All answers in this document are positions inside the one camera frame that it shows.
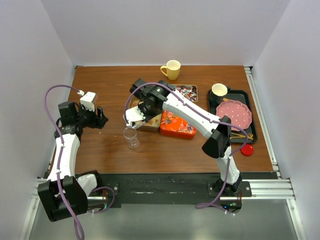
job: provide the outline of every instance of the red round object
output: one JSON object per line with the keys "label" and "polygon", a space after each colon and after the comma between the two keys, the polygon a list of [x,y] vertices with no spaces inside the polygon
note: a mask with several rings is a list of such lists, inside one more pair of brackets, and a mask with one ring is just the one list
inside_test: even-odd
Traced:
{"label": "red round object", "polygon": [[243,155],[251,156],[254,153],[254,148],[251,145],[246,144],[243,148],[241,148],[241,152]]}

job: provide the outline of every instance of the wall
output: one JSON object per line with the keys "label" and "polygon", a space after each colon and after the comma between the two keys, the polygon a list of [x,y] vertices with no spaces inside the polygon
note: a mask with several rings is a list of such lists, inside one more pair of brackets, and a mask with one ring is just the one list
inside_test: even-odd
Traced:
{"label": "wall", "polygon": [[279,169],[308,239],[320,239],[320,1],[292,0],[253,67]]}
{"label": "wall", "polygon": [[245,65],[290,0],[41,0],[73,63]]}
{"label": "wall", "polygon": [[[45,90],[71,84],[74,70],[40,0],[0,1],[0,33],[0,239],[16,240],[54,147]],[[55,117],[67,95],[51,94]]]}

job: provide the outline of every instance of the wooden table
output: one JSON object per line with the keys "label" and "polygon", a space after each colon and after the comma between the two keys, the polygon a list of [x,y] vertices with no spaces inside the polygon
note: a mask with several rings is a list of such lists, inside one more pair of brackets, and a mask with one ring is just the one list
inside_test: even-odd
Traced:
{"label": "wooden table", "polygon": [[[201,147],[206,139],[198,132],[194,139],[167,137],[158,133],[139,131],[140,146],[131,150],[123,137],[124,104],[132,84],[142,78],[146,82],[166,80],[172,84],[198,87],[197,105],[209,110],[207,92],[215,83],[249,93],[258,141],[252,156],[241,152],[234,155],[242,172],[272,171],[266,142],[258,120],[243,66],[182,66],[178,80],[170,81],[160,72],[160,66],[77,67],[73,86],[98,95],[97,106],[103,107],[109,121],[103,129],[85,128],[76,156],[76,173],[98,170],[99,173],[179,173],[219,172],[212,158]],[[79,102],[71,91],[70,100]]]}

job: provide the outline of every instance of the plate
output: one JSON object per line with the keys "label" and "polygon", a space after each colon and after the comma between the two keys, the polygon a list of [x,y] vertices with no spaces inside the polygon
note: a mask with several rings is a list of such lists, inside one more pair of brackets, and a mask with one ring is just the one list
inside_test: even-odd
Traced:
{"label": "plate", "polygon": [[[220,118],[227,116],[231,119],[233,125],[237,125],[242,129],[247,129],[252,123],[252,113],[247,107],[240,101],[228,100],[223,101],[216,108],[216,115]],[[239,131],[237,128],[232,127],[232,131]]]}

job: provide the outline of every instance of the red container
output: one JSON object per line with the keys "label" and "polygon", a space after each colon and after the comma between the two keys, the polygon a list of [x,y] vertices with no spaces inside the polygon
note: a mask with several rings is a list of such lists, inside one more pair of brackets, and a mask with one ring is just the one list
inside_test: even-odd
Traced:
{"label": "red container", "polygon": [[196,128],[185,120],[169,111],[163,111],[160,124],[160,133],[170,137],[193,139]]}

